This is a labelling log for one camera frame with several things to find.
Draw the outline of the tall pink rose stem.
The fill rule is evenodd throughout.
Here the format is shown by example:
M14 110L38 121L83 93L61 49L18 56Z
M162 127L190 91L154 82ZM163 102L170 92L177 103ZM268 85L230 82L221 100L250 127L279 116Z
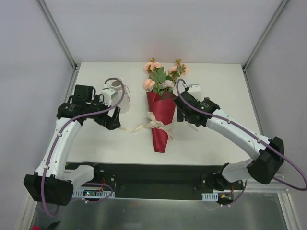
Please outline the tall pink rose stem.
M144 70L148 74L148 78L143 83L143 88L161 96L164 93L164 83L167 77L164 67L152 57L150 61L145 64Z

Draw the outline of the cream printed ribbon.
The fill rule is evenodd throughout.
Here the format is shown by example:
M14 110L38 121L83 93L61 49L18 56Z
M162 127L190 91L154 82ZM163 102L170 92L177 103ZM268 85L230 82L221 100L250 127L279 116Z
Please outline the cream printed ribbon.
M138 131L140 131L141 129L158 129L158 130L162 130L164 131L167 136L168 139L170 141L173 141L174 139L174 135L172 133L172 129L175 126L175 123L171 122L170 124L165 125L162 121L159 121L156 119L155 115L153 112L147 112L147 118L150 120L148 123L143 123L141 125L138 125L136 128L134 129L128 129L125 127L120 127L119 129L122 131L126 131L128 133L136 133Z

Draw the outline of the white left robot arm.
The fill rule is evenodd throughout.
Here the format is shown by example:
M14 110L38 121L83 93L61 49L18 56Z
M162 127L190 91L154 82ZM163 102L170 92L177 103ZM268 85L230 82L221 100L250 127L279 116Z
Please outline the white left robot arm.
M46 154L34 174L24 178L24 185L34 201L65 206L75 189L85 183L100 184L102 176L91 163L82 163L70 173L65 173L65 167L72 144L87 119L108 130L120 127L117 95L117 90L107 84L100 94L96 94L93 86L76 85L73 95L59 106Z

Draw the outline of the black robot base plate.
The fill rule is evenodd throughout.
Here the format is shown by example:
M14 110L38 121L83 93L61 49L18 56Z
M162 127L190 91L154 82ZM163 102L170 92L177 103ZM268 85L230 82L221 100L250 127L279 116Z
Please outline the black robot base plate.
M115 198L201 200L212 193L208 179L218 165L150 165L84 162L94 168L89 189L115 192Z

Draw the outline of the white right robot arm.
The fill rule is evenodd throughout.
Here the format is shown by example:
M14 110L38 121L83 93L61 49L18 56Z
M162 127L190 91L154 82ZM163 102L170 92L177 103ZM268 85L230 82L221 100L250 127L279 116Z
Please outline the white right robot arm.
M184 91L173 102L184 121L218 132L250 157L237 163L225 163L218 172L206 179L210 188L223 191L233 182L251 178L261 184L269 184L284 163L283 158L275 154L276 151L284 154L283 141L279 137L270 139L245 127L237 127L234 120L209 98L199 101Z

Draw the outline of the dark red wrapping paper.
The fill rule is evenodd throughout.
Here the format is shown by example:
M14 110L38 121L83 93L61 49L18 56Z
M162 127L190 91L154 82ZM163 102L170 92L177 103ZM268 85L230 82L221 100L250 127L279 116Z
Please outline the dark red wrapping paper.
M155 119L162 122L163 125L169 125L173 121L176 105L173 100L176 96L169 92L164 91L162 96L155 92L147 92L147 101L149 111L155 116ZM152 128L153 146L154 151L164 153L168 142L168 134L158 128Z

